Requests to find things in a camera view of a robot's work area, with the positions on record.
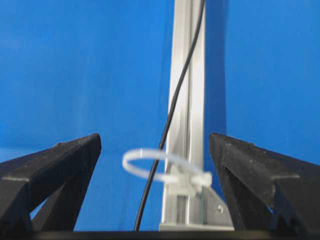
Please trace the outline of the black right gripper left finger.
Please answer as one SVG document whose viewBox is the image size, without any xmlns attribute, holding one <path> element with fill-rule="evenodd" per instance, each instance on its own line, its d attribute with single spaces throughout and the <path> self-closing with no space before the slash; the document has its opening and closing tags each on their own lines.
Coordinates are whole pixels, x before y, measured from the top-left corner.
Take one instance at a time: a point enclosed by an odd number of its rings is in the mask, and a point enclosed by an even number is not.
<svg viewBox="0 0 320 240">
<path fill-rule="evenodd" d="M 2 162 L 0 230 L 73 231 L 101 149 L 94 133 Z"/>
</svg>

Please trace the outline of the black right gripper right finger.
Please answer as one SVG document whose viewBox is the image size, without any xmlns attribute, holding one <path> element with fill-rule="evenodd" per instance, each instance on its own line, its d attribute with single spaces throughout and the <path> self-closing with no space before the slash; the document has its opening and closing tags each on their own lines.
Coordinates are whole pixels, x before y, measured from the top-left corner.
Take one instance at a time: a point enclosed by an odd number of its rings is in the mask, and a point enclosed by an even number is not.
<svg viewBox="0 0 320 240">
<path fill-rule="evenodd" d="M 209 150 L 236 230 L 320 229 L 320 167 L 219 133 Z"/>
</svg>

